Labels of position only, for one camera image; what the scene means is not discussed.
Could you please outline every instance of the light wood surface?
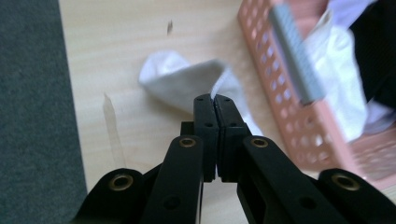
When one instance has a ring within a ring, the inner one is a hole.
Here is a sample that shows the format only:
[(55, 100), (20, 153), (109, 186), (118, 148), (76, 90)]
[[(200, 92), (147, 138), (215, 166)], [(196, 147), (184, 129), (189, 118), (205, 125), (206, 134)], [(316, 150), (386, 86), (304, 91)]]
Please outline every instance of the light wood surface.
[[(283, 148), (237, 22), (240, 0), (60, 4), (88, 190), (121, 166), (145, 173), (161, 163), (180, 122), (192, 120), (148, 96), (137, 82), (145, 59), (161, 49), (176, 50), (191, 64), (214, 58), (229, 63), (253, 118)], [(247, 223), (235, 191), (234, 184), (218, 180), (205, 184), (202, 223)], [(394, 188), (385, 192), (396, 198)]]

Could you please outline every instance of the pink plastic basket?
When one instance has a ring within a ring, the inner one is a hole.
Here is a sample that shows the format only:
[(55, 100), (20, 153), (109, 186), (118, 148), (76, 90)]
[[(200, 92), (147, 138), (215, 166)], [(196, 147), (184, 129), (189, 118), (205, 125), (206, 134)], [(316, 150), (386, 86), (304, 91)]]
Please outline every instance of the pink plastic basket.
[[(396, 125), (346, 143), (326, 102), (302, 105), (284, 62), (269, 13), (281, 0), (244, 0), (238, 19), (290, 159), (301, 169), (343, 168), (378, 189), (396, 184)], [(325, 11), (325, 0), (289, 0), (294, 25), (304, 38)]]

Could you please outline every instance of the white cloth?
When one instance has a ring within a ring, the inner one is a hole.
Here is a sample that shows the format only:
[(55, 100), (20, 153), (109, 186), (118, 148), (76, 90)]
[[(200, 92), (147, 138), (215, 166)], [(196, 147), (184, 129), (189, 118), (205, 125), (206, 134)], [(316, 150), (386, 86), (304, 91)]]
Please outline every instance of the white cloth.
[(262, 135), (251, 117), (242, 86), (231, 67), (220, 60), (190, 66), (175, 51), (158, 51), (145, 61), (139, 83), (151, 95), (189, 113), (193, 112), (193, 99), (199, 95), (210, 93), (212, 99), (216, 94), (227, 96), (235, 102), (252, 134)]
[(345, 140), (350, 142), (359, 138), (367, 109), (354, 55), (353, 34), (333, 25), (332, 12), (328, 9), (304, 45)]
[(327, 9), (333, 12), (334, 25), (349, 28), (375, 0), (330, 0)]
[(375, 100), (367, 104), (368, 117), (364, 126), (365, 133), (380, 133), (396, 121), (396, 110)]

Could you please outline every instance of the gray carpet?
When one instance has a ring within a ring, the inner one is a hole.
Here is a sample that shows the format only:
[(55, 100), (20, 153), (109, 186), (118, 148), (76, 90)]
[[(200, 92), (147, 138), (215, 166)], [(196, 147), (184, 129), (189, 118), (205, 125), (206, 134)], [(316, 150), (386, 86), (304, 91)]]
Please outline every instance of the gray carpet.
[(65, 223), (86, 194), (59, 4), (0, 0), (0, 223)]

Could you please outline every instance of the gray object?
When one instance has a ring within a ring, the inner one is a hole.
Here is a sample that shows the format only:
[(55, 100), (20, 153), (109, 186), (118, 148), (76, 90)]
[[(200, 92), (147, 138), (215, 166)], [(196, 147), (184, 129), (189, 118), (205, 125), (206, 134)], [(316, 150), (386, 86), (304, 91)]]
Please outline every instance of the gray object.
[(287, 63), (294, 89), (302, 104), (310, 104), (324, 97), (314, 70), (305, 54), (303, 40), (295, 26), (287, 4), (276, 5), (269, 12), (282, 57)]

